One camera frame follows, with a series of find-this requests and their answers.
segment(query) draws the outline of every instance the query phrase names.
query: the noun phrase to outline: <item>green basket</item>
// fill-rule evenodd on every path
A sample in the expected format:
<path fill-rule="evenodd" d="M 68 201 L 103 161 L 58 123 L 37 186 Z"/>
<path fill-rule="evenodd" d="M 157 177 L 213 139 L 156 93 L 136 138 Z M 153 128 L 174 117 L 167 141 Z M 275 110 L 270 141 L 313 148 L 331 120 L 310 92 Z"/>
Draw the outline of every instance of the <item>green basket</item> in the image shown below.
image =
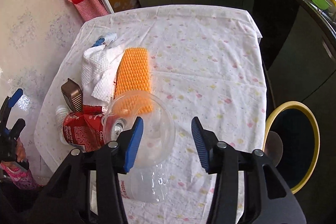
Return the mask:
<path fill-rule="evenodd" d="M 312 0 L 314 4 L 321 10 L 327 10 L 331 5 L 326 0 Z"/>

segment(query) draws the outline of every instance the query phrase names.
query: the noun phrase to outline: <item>yellow bowl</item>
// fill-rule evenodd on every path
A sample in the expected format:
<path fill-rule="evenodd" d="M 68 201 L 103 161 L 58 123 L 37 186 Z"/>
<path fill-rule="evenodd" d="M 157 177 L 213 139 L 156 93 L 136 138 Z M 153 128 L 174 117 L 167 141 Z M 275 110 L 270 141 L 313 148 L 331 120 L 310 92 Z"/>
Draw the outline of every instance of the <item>yellow bowl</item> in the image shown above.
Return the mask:
<path fill-rule="evenodd" d="M 302 112 L 306 116 L 306 118 L 308 118 L 308 120 L 310 122 L 310 130 L 304 131 L 304 134 L 308 134 L 309 131 L 310 131 L 311 136 L 307 136 L 307 138 L 305 137 L 303 140 L 304 141 L 306 141 L 306 139 L 312 140 L 310 142 L 311 147 L 310 147 L 310 149 L 308 149 L 309 151 L 311 151 L 311 155 L 310 155 L 311 162 L 310 162 L 309 167 L 306 170 L 304 170 L 304 172 L 302 172 L 302 170 L 299 171 L 299 169 L 301 168 L 301 166 L 299 167 L 299 164 L 295 166 L 295 164 L 291 165 L 291 163 L 288 162 L 288 160 L 286 162 L 286 153 L 287 153 L 287 155 L 289 155 L 289 154 L 292 155 L 292 154 L 295 154 L 295 153 L 305 153 L 306 152 L 306 150 L 302 150 L 299 147 L 292 147 L 291 144 L 288 144 L 288 140 L 291 140 L 295 137 L 301 137 L 299 135 L 302 134 L 302 132 L 291 132 L 292 135 L 288 135 L 288 132 L 287 132 L 287 135 L 286 135 L 286 133 L 281 132 L 281 129 L 274 128 L 274 126 L 279 127 L 279 124 L 280 124 L 280 127 L 281 127 L 282 126 L 281 122 L 286 121 L 286 118 L 284 118 L 285 117 L 284 116 L 285 115 L 284 111 L 288 111 L 288 110 L 289 110 L 289 112 L 287 112 L 287 113 L 289 113 L 289 115 L 293 114 L 293 112 L 294 112 L 295 115 L 297 115 L 298 112 Z M 285 168 L 286 169 L 286 174 L 281 174 L 281 175 L 284 177 L 285 180 L 286 180 L 286 177 L 287 177 L 286 182 L 291 187 L 292 193 L 295 194 L 306 184 L 306 182 L 310 178 L 311 174 L 314 171 L 314 168 L 315 168 L 315 165 L 316 165 L 316 162 L 317 162 L 317 159 L 318 159 L 318 155 L 319 155 L 319 151 L 320 151 L 320 133 L 319 133 L 319 128 L 318 128 L 316 119 L 315 119 L 313 113 L 310 111 L 310 109 L 308 107 L 306 107 L 304 104 L 302 104 L 300 102 L 290 101 L 290 102 L 286 102 L 286 103 L 283 103 L 282 105 L 280 105 L 268 117 L 268 119 L 266 121 L 263 149 L 265 148 L 267 135 L 268 135 L 268 132 L 270 130 L 277 132 L 279 134 L 280 138 L 283 141 L 284 154 L 283 154 L 283 158 L 281 159 L 279 165 L 277 166 L 277 169 L 279 170 L 279 172 L 281 174 L 282 172 L 280 171 L 280 169 L 282 168 L 282 170 L 284 170 L 284 167 L 288 167 L 288 168 Z M 290 184 L 293 184 L 293 181 L 298 180 L 298 177 L 295 177 L 295 179 L 293 179 L 293 180 L 289 180 L 288 178 L 291 177 L 291 176 L 299 176 L 299 182 L 295 182 L 294 185 L 290 185 Z"/>

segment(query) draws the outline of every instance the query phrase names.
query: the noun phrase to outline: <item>pink cloth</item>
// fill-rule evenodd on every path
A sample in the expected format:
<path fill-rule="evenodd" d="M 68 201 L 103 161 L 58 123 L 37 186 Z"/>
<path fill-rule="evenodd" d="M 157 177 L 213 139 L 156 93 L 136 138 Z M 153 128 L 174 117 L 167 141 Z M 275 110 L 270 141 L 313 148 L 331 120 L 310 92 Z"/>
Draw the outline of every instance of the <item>pink cloth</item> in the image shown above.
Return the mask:
<path fill-rule="evenodd" d="M 11 169 L 4 164 L 0 164 L 0 166 L 10 176 L 12 182 L 19 189 L 36 190 L 39 187 L 30 170 L 24 172 L 18 167 Z"/>

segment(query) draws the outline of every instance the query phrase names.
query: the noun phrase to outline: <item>drawer handle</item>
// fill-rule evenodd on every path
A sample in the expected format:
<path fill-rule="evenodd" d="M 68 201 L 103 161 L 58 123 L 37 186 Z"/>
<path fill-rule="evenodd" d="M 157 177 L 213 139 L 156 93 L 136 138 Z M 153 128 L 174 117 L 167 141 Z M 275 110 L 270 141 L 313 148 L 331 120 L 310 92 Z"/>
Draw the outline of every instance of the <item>drawer handle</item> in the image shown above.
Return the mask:
<path fill-rule="evenodd" d="M 330 59 L 333 60 L 333 61 L 336 61 L 336 60 L 335 60 L 335 57 L 333 56 L 333 54 L 332 54 L 331 51 L 329 50 L 329 47 L 328 47 L 327 44 L 325 43 L 323 37 L 322 37 L 322 45 L 323 45 L 325 51 L 327 52 L 327 54 L 329 55 Z"/>

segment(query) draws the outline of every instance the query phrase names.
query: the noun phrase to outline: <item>floral tablecloth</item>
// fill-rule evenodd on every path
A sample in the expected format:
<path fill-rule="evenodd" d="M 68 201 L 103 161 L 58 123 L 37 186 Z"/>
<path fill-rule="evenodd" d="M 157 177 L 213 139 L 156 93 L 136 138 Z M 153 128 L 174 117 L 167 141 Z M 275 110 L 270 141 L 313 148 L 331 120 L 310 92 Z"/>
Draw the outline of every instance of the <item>floral tablecloth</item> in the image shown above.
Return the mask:
<path fill-rule="evenodd" d="M 55 171 L 71 150 L 59 140 L 55 109 L 64 104 L 60 87 L 80 83 L 81 57 L 100 35 L 116 32 L 116 45 L 145 47 L 150 56 L 152 93 L 168 106 L 176 127 L 169 157 L 169 195 L 162 203 L 124 200 L 130 223 L 205 223 L 215 175 L 202 169 L 190 124 L 203 127 L 237 150 L 262 148 L 266 83 L 258 38 L 247 11 L 202 5 L 169 5 L 119 12 L 86 22 L 45 97 L 35 144 Z M 237 217 L 243 211 L 240 174 Z"/>

